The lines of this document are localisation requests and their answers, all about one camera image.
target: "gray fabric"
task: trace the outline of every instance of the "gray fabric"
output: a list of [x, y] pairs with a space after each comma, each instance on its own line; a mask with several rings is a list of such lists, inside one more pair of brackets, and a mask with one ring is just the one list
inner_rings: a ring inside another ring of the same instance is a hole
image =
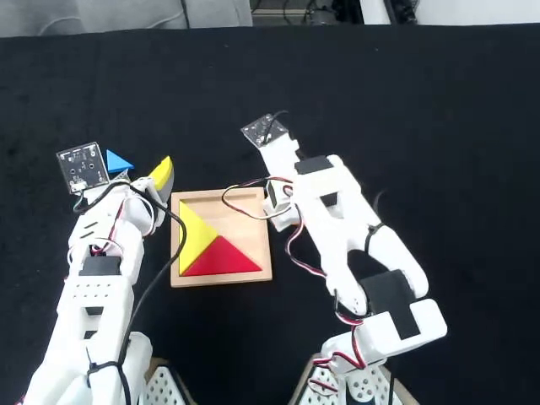
[[[249, 0], [186, 0], [192, 28], [251, 26]], [[186, 28], [180, 0], [0, 0], [0, 36]]]

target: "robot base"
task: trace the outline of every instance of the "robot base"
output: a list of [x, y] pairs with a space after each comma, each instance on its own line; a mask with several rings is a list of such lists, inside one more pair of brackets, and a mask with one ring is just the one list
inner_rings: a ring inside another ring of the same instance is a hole
[[196, 405], [176, 372], [160, 365], [148, 380], [139, 405]]
[[[364, 370], [350, 372], [346, 378], [348, 388], [346, 398], [341, 398], [341, 393], [333, 393], [313, 383], [308, 385], [308, 381], [313, 379], [336, 389], [338, 388], [338, 382], [330, 370], [313, 366], [312, 360], [317, 357], [320, 357], [320, 355], [316, 354], [308, 361], [289, 405], [340, 405], [343, 403], [348, 405], [365, 403], [369, 405], [386, 405], [388, 403], [390, 373], [382, 365], [371, 365]], [[418, 405], [419, 403], [396, 379], [394, 381], [393, 404]]]

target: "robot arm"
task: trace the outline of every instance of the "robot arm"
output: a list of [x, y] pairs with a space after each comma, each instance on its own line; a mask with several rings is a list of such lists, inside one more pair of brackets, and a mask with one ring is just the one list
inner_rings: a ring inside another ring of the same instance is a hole
[[[362, 316], [352, 332], [323, 345], [321, 353], [332, 360], [331, 369], [342, 374], [354, 368], [332, 357], [339, 352], [354, 358], [351, 342], [358, 342], [364, 362], [371, 364], [445, 336], [437, 304], [423, 300], [428, 293], [423, 269], [396, 232], [381, 222], [341, 159], [300, 159], [298, 142], [273, 116], [262, 117], [242, 132], [259, 150], [270, 176], [293, 182], [292, 195], [276, 181], [267, 184], [268, 215], [289, 204], [294, 207], [272, 218], [274, 226], [281, 231], [303, 223], [321, 255], [328, 292], [337, 305], [354, 317]], [[347, 261], [351, 250], [365, 251], [388, 272], [357, 282]]]
[[[24, 405], [123, 404], [124, 376], [127, 400], [137, 403], [152, 355], [149, 339], [131, 332], [125, 360], [114, 363], [129, 332], [143, 238], [153, 234], [165, 216], [149, 199], [166, 207], [173, 178], [167, 158], [152, 175], [131, 184], [117, 180], [84, 190], [88, 205], [79, 209], [83, 212], [69, 238], [69, 276], [58, 303], [57, 322]], [[74, 211], [82, 201], [81, 196]]]

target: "black table surface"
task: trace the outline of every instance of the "black table surface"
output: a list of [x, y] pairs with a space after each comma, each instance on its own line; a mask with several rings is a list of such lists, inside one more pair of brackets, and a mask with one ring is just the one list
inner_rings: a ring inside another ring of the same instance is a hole
[[[4, 403], [56, 320], [76, 218], [55, 152], [90, 141], [175, 190], [266, 174], [239, 129], [283, 118], [304, 152], [339, 154], [424, 267], [448, 336], [400, 356], [421, 403], [531, 403], [540, 253], [540, 26], [132, 31], [0, 40], [0, 319]], [[274, 280], [171, 289], [136, 328], [201, 403], [284, 404], [308, 358], [346, 332], [323, 282], [284, 254]], [[136, 297], [169, 253], [145, 244]], [[305, 238], [296, 254], [317, 263]], [[355, 275], [375, 264], [351, 259]]]

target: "blue triangle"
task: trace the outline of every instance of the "blue triangle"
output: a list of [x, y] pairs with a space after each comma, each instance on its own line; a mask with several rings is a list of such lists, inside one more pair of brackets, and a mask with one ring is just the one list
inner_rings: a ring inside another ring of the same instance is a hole
[[118, 171], [124, 171], [125, 169], [134, 168], [135, 166], [131, 163], [107, 149], [107, 171], [109, 173], [116, 173]]

